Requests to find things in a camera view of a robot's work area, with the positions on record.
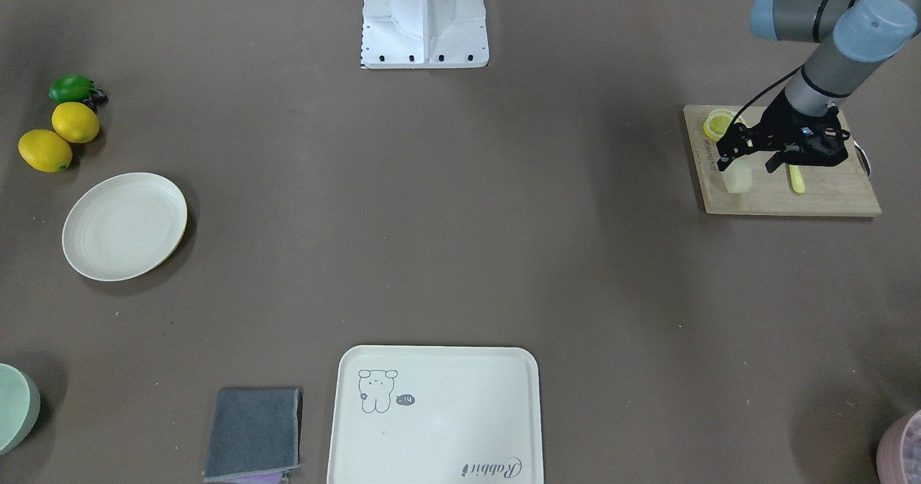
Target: white oval plate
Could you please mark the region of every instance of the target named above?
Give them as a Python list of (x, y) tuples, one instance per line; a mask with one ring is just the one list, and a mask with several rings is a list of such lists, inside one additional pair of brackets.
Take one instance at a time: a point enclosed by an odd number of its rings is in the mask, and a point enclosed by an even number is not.
[(125, 173), (80, 196), (63, 222), (60, 243), (80, 274), (128, 280), (170, 257), (187, 219), (185, 198), (175, 183), (154, 173)]

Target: lemon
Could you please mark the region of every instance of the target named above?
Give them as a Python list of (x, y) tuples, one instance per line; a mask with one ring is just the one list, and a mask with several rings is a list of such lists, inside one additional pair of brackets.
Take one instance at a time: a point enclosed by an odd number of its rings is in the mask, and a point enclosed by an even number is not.
[(19, 138), (19, 154), (30, 166), (47, 173), (67, 169), (73, 159), (67, 141), (50, 130), (26, 132)]
[(99, 118), (85, 104), (70, 101), (57, 105), (52, 114), (52, 126), (69, 142), (89, 142), (99, 133)]
[[(707, 135), (707, 139), (714, 142), (722, 139), (727, 128), (730, 127), (733, 117), (736, 117), (736, 113), (726, 108), (717, 108), (711, 111), (707, 116), (707, 120), (704, 121), (704, 134)], [(736, 122), (746, 124), (745, 119), (741, 117), (736, 119)]]

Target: robotic arm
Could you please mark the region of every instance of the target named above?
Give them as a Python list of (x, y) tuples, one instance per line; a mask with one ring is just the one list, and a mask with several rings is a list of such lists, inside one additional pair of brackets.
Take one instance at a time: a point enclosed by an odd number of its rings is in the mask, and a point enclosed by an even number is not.
[(783, 163), (836, 166), (848, 157), (838, 107), (887, 59), (921, 32), (921, 0), (756, 0), (753, 34), (819, 42), (754, 127), (733, 123), (717, 142), (717, 168), (738, 157), (774, 152)]

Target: pink container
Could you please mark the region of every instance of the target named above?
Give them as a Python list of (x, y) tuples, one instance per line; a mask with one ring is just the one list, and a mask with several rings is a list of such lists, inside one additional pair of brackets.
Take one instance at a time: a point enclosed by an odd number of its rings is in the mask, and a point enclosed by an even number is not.
[(876, 451), (876, 467), (882, 484), (921, 482), (921, 411), (887, 429)]

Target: yellow handle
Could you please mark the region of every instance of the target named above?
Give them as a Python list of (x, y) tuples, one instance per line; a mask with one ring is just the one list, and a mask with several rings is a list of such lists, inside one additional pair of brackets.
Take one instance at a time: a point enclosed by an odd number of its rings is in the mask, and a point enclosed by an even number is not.
[(799, 166), (793, 166), (792, 164), (786, 164), (790, 172), (790, 186), (793, 187), (794, 193), (799, 193), (802, 195), (806, 192), (806, 183), (803, 182), (803, 173), (799, 172)]

